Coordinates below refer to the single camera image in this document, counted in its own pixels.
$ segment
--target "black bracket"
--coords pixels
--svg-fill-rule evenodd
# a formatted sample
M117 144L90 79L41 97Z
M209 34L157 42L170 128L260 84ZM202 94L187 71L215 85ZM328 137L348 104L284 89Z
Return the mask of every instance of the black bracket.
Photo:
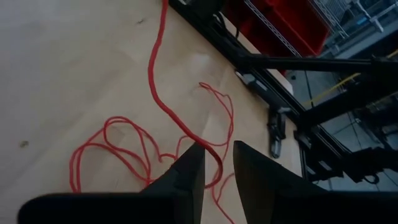
M282 140L286 138L286 115L274 108L268 110L269 149L275 159L280 157Z

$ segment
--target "black clamp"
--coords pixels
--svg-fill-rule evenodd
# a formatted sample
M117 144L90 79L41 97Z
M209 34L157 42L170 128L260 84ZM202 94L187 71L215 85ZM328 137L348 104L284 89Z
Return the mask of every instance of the black clamp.
M268 131L269 131L269 142L271 156L275 159L280 157L282 149L282 140L286 138L285 135L285 124L286 115L291 111L290 108L286 107L283 102L280 101L279 97L270 91L270 89L261 83L257 78L250 72L239 72L235 71L235 74L242 80L242 82L258 96L260 96L269 105L268 112Z
M283 111L270 108L268 110L269 149L275 159L280 157L282 140L286 138L286 115Z

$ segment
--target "gray floor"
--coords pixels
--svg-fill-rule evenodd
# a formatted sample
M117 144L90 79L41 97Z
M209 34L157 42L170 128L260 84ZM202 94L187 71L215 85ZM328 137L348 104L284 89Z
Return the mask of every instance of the gray floor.
M307 75L312 97L319 95L338 82L336 76L332 73L307 72ZM287 78L293 85L294 96L299 102L303 103L310 100L304 71L290 71L287 73ZM336 90L319 102L314 103L314 106L338 94L339 91ZM325 122L322 126L351 151L380 146L378 142L366 134L361 126L356 123L351 113L343 114L333 120ZM386 170L385 172L379 173L378 176L380 178L380 183L377 185L369 184L365 181L356 184L346 175L344 178L334 177L330 180L320 181L317 184L327 190L398 191L398 173L392 170Z

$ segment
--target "red rope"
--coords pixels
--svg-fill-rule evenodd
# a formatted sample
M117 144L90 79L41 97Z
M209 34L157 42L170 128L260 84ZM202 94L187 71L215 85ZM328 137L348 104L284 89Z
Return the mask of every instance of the red rope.
M215 172L215 175L213 177L213 180L210 184L207 184L205 187L206 188L211 188L211 196L213 198L214 203L216 204L216 206L220 209L220 211L222 212L222 214L232 223L234 224L234 221L228 216L228 214L222 209L219 201L222 195L222 191L227 183L227 181L229 181L230 178L232 178L234 176L234 173L230 174L229 176L227 176L224 180L224 182L221 185L220 188L220 192L218 194L218 196L216 197L215 194L215 185L220 182L222 176L223 176L223 162L226 158L226 155L228 153L228 148L229 148L229 142L231 140L232 134L233 134L233 130L234 130L234 111L233 111L233 104L232 104L232 100L229 97L229 95L224 95L220 92L218 92L217 90L213 89L211 86L209 86L209 84L206 83L199 83L200 86L210 92L212 92L212 94L214 94L214 96L216 97L216 99L221 103L221 105L223 106L223 108L227 111L228 116L230 118L230 124L229 124L229 129L228 129L228 135L227 135L227 140L224 143L219 143L219 144L215 144L215 143L211 143L208 142L204 139L202 139L201 137L197 136L196 134L194 134L193 132L191 132L191 130L181 121L181 119L167 106L165 105L162 100L159 98L157 91L156 91L156 86L155 86L155 81L154 81L154 66L155 66L155 61L156 61L156 57L157 57L157 53L159 51L160 46L162 45L162 38L163 38L163 34L164 34L164 30L165 30L165 22L166 22L166 15L167 15L167 8L169 6L169 1L168 0L162 0L162 13L160 15L160 27L159 27L159 33L156 39L156 42L154 44L154 48L152 49L152 53L150 55L150 60L149 60L149 65L148 65L148 81L149 81L149 86L150 86L150 92L152 94L152 97L154 99L154 101L157 103L157 105L165 112L167 113L172 119L173 121L180 127L180 129L186 134L184 136L182 136L177 143L177 147L175 150L175 154L169 154L169 153L164 153L161 154L159 151L159 147L157 145L157 143L155 142L154 138L143 128L141 128L140 126L138 126L137 124L135 124L134 122L132 122L130 119L125 118L123 116L113 116L111 118L108 118L102 129L100 129L99 131L97 131L94 135L92 135L92 137L90 137L86 143L84 143L82 146L80 146L79 148L77 148L71 158L70 158L70 162L69 162L69 168L70 168L70 176L69 176L69 181L70 181L70 187L72 188L72 191L75 193L80 193L81 192L81 181L80 181L80 166L81 166L81 157L83 155L84 150L87 147L99 147L99 148L103 148L105 150L108 150L110 153L114 154L118 159L120 159L124 165L126 165L126 167L130 170L130 172L135 175L138 179L142 180L145 182L145 187L147 187L151 182L155 181L155 179L151 178L151 163L147 154L147 149L146 149L146 145L144 142L144 136L147 137L151 143L154 145L155 148L155 152L156 155L158 157L159 162L162 162L162 158L163 157L169 157L174 159L175 161L178 159L178 154L179 154L179 149L180 149L180 145L182 140L184 140L185 138L190 138L192 140L194 140L195 142L199 143L201 146L203 146L216 160L218 168ZM225 105L225 103L223 102L222 98L227 98L229 101L229 107L231 108L231 111L228 109L228 107ZM139 135L139 139L142 145L142 150L144 151L144 157L146 162L144 162L137 154L128 151L127 149L121 148L121 147L117 147L115 145L113 145L109 140L108 140L108 135L107 135L107 130L108 128L116 123L124 123L124 124L130 124L138 133ZM106 144L100 144L100 143L95 143L93 142L94 138L98 137L100 134L103 135L103 139L105 141ZM212 146L214 147L221 147L221 146L226 146L225 152L223 154L222 159L220 158L220 156L215 152L215 150L212 148ZM144 169L145 172L145 176L140 175L137 170L135 170L135 168L133 168L133 166L121 155L121 152L124 154L127 154L129 156L131 156L133 159L135 159Z

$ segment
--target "black cable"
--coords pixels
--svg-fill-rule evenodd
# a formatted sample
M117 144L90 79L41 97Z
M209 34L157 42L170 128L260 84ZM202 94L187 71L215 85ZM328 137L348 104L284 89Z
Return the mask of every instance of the black cable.
M353 120L352 120L352 118L351 118L351 115L350 115L349 113L347 113L347 115L348 115L349 121L352 123ZM353 130L354 130L354 134L355 134L356 140L358 141L359 148L362 150L362 149L363 149L363 148L362 148L362 144L361 144L361 141L359 140L358 133L356 132L356 129L355 129L355 126L354 126L354 125L353 125Z
M354 121L353 123L347 124L347 126L344 126L344 127L340 128L339 130L337 130L336 132L334 132L334 133L331 134L331 135L334 136L334 135L336 135L336 134L338 134L338 133L344 131L345 129L347 129L348 127L350 127L351 125L353 125L353 124L355 124L355 123L356 123L356 122Z
M222 26L222 28L223 28L225 34L227 34L227 33L228 33L228 29L226 28L225 20L224 20L223 15L222 15L220 12L216 12L216 13L215 13L215 16L216 16L216 17L218 18L218 20L220 21L221 26Z
M389 175L387 175L387 173L386 173L386 171L383 171L383 173L387 176L387 178L388 179L390 179L391 180L391 182L395 185L395 186L397 186L398 187L398 184L397 184L397 182L395 182Z
M307 82L308 94L310 95L311 107L313 108L313 101L312 101L312 93L311 93L310 81L308 80L307 71L304 71L304 73L305 73L305 81Z

